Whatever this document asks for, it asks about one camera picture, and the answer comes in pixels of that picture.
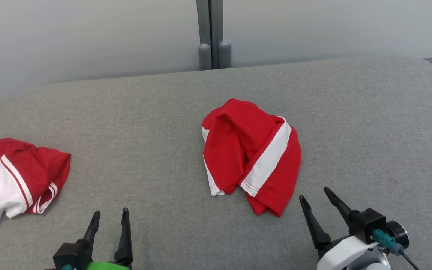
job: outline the gray table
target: gray table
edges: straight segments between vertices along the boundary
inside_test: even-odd
[[[203,118],[229,98],[284,116],[302,164],[281,218],[253,214],[244,193],[213,198]],[[93,258],[111,260],[123,207],[135,269],[315,269],[300,204],[326,231],[347,232],[329,186],[408,231],[407,253],[432,270],[432,65],[387,56],[68,82],[0,102],[0,138],[72,154],[61,195],[41,216],[0,223],[0,270],[44,269],[101,210]],[[391,257],[395,270],[409,270]]]

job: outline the teal connector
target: teal connector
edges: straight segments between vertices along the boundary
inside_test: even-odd
[[[396,240],[389,236],[387,233],[377,229],[373,233],[374,241],[378,242],[381,246],[389,249],[391,253],[396,256],[401,255],[401,251],[403,251],[403,246],[400,243],[396,243]]]
[[[384,246],[385,248],[391,248],[394,243],[396,243],[396,240],[389,236],[387,233],[381,231],[380,229],[377,229],[373,233],[374,241],[378,242],[381,246]]]

